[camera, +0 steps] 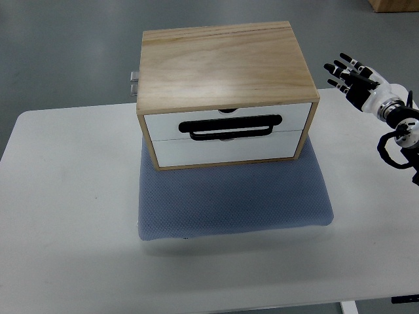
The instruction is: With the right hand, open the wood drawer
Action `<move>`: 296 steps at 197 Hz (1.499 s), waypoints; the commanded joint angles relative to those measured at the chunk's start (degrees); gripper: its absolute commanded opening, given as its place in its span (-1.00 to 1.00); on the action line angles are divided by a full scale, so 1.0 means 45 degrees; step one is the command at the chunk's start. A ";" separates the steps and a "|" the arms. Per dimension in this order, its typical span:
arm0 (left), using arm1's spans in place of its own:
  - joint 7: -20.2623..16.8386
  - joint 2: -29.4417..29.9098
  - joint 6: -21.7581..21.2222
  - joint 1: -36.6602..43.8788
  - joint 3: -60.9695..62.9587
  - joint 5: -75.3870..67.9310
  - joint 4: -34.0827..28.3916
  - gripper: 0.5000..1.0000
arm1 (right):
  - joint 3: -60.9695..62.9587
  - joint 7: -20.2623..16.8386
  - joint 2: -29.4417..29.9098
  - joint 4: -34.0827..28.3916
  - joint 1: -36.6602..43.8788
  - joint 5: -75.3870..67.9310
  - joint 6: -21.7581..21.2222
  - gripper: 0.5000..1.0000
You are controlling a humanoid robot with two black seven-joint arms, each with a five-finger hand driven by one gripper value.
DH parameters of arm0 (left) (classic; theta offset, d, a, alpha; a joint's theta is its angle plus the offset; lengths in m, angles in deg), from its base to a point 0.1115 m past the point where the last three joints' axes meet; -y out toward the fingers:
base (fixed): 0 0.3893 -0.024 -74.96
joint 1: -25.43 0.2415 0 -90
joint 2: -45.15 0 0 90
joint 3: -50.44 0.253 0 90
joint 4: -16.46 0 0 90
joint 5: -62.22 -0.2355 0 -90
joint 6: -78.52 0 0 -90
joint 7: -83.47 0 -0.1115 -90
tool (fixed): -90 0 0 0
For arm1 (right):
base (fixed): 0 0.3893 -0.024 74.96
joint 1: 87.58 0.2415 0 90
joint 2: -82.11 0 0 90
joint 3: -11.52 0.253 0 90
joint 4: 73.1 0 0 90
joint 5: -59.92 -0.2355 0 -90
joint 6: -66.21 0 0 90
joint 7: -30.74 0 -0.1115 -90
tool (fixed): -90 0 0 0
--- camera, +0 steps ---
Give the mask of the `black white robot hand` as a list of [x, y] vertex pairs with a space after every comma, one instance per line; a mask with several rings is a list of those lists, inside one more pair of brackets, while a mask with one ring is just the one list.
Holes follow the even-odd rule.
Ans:
[[386, 105], [403, 104], [401, 97], [392, 92], [390, 83], [374, 69], [344, 53], [340, 58], [323, 66], [333, 76], [327, 82], [357, 110], [376, 114]]

